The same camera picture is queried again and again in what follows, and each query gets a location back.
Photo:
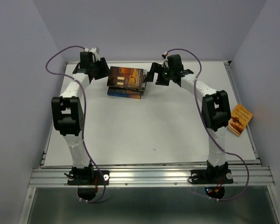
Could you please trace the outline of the dark brown book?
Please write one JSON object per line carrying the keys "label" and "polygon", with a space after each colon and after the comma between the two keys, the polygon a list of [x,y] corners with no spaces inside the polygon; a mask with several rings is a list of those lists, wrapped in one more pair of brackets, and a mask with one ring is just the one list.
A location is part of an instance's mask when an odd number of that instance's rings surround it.
{"label": "dark brown book", "polygon": [[147,70],[144,69],[111,66],[107,86],[141,90],[146,76]]}

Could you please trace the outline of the blue sunset cover book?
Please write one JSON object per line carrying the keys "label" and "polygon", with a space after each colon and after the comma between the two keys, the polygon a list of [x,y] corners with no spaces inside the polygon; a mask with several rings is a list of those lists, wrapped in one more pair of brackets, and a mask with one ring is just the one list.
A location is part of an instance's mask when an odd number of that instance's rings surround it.
{"label": "blue sunset cover book", "polygon": [[118,91],[108,90],[107,95],[114,96],[114,97],[141,99],[143,94],[140,92],[136,92],[136,91],[118,92]]}

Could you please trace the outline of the orange yellow book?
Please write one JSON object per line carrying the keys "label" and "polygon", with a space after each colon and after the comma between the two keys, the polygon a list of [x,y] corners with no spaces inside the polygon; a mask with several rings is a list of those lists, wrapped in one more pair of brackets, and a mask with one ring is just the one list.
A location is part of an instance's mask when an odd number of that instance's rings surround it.
{"label": "orange yellow book", "polygon": [[236,136],[240,136],[252,119],[253,114],[243,105],[238,104],[231,112],[228,129]]}

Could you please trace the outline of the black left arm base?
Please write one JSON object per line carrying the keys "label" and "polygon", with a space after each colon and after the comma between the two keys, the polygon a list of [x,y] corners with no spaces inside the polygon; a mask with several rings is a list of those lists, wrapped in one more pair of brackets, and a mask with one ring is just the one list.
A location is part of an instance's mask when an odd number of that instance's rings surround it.
{"label": "black left arm base", "polygon": [[90,164],[88,167],[76,168],[72,167],[68,173],[64,173],[67,177],[67,184],[70,186],[98,186],[109,185],[109,170],[102,170],[102,175],[95,170]]}

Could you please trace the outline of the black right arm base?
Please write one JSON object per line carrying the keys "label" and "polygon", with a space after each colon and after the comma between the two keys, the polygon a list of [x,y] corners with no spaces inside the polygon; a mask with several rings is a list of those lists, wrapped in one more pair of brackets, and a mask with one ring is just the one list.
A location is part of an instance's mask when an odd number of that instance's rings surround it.
{"label": "black right arm base", "polygon": [[228,162],[220,166],[213,166],[209,161],[206,163],[206,169],[193,169],[190,171],[191,176],[188,178],[188,182],[196,185],[217,184],[221,183],[221,181],[223,181],[223,184],[234,183]]}

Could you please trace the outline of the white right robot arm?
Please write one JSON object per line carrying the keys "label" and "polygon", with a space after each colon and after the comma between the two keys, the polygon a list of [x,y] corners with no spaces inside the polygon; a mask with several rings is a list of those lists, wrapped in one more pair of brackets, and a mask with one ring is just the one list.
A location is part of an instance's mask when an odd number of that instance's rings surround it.
{"label": "white right robot arm", "polygon": [[145,82],[152,82],[157,74],[156,85],[168,86],[172,81],[181,88],[189,91],[195,97],[200,118],[209,136],[209,155],[207,162],[211,168],[206,169],[208,181],[216,182],[222,177],[219,168],[227,160],[225,157],[225,133],[231,118],[228,93],[224,90],[215,90],[198,80],[190,69],[185,69],[179,54],[163,56],[164,61],[152,63],[145,78]]}

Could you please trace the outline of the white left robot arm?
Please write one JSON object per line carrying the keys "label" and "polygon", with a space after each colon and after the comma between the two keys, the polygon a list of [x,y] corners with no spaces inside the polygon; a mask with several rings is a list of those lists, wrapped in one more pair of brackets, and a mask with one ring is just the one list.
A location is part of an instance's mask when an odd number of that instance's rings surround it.
{"label": "white left robot arm", "polygon": [[58,97],[51,100],[54,128],[64,137],[72,157],[74,168],[80,168],[78,178],[85,184],[94,180],[94,172],[87,168],[91,159],[84,146],[84,125],[86,100],[84,90],[91,81],[109,76],[109,67],[105,58],[99,56],[99,49],[85,48],[80,52],[80,62],[74,68],[68,86]]}

